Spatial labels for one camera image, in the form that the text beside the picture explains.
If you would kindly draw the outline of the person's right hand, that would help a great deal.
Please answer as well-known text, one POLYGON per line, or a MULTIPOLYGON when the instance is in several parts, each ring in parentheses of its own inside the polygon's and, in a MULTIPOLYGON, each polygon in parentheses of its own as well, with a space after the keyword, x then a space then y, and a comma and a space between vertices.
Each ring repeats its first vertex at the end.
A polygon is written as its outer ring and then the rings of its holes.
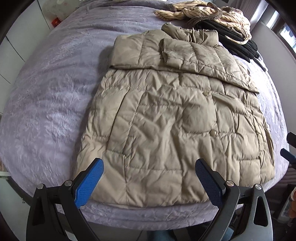
POLYGON ((290 194, 290 209, 289 209, 289 217, 294 219, 296 218, 296 188, 293 189, 292 193, 290 194))

